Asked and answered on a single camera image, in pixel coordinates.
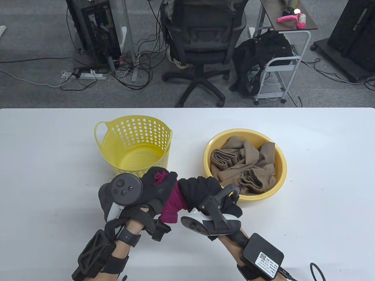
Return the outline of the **person's left hand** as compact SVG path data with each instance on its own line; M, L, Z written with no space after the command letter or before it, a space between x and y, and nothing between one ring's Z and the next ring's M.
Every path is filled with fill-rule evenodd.
M141 178L142 195L139 200L125 207L120 219L133 219L144 225L144 229L153 233L156 230L154 217L161 211L177 184L177 173L168 172L162 167L151 167Z

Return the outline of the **person's right hand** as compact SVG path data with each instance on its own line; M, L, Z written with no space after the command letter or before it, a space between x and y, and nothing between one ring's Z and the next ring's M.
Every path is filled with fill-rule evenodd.
M222 190L219 181L213 177L199 176L197 178L179 179L178 186L188 211L196 208L205 215L209 215L209 213L200 207L204 200L209 196L217 195ZM228 196L220 200L220 205L223 214L231 214L237 218L243 214L242 209Z

